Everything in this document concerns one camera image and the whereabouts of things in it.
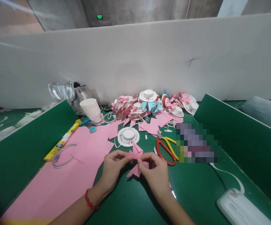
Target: red string bracelet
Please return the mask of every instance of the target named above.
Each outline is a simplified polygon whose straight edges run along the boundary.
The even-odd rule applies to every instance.
[[[89,200],[89,198],[88,198],[88,191],[89,191],[89,189],[87,189],[86,194],[85,194],[86,204],[87,204],[88,207],[90,207],[91,209],[93,209],[93,210],[98,210],[98,209],[99,209],[99,206],[94,206],[94,205],[90,202],[90,200]]]

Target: exit sign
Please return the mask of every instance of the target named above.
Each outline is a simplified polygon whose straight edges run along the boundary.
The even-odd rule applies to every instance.
[[[102,14],[96,15],[96,18],[97,19],[103,19],[103,15]]]

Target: white power strip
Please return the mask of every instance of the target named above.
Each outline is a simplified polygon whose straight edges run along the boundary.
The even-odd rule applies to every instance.
[[[271,221],[235,188],[229,189],[217,205],[232,225],[271,225]]]

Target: glue stick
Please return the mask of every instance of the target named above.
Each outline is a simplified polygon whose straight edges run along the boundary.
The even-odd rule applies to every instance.
[[[65,135],[62,137],[62,139],[54,146],[54,148],[45,156],[44,160],[51,162],[54,155],[65,146],[67,141],[69,140],[69,137],[76,131],[76,129],[79,127],[79,124],[81,123],[81,120],[75,121],[72,127],[65,133]]]

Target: scissors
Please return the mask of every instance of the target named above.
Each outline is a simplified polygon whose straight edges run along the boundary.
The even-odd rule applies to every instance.
[[[158,139],[156,140],[156,149],[157,149],[158,155],[159,155],[163,160],[165,160],[164,157],[163,157],[163,156],[161,155],[161,153],[160,153],[160,147],[159,147],[159,144],[161,144],[161,145],[164,147],[164,149],[170,154],[170,156],[171,156],[172,159],[173,159],[173,162],[169,162],[169,161],[167,161],[167,160],[165,160],[165,161],[166,161],[167,164],[170,165],[170,166],[175,165],[175,164],[176,164],[176,160],[179,161],[179,158],[177,157],[177,155],[176,155],[175,152],[173,151],[172,146],[170,145],[169,141],[173,142],[174,144],[176,144],[176,141],[174,141],[173,139],[168,138],[168,137],[163,137],[159,132],[157,132],[157,136],[158,136]],[[161,141],[161,139],[164,139],[164,140],[166,141],[166,143],[167,143],[167,145],[168,145],[168,147],[169,147],[170,150],[167,148],[167,146],[165,146],[165,144]]]

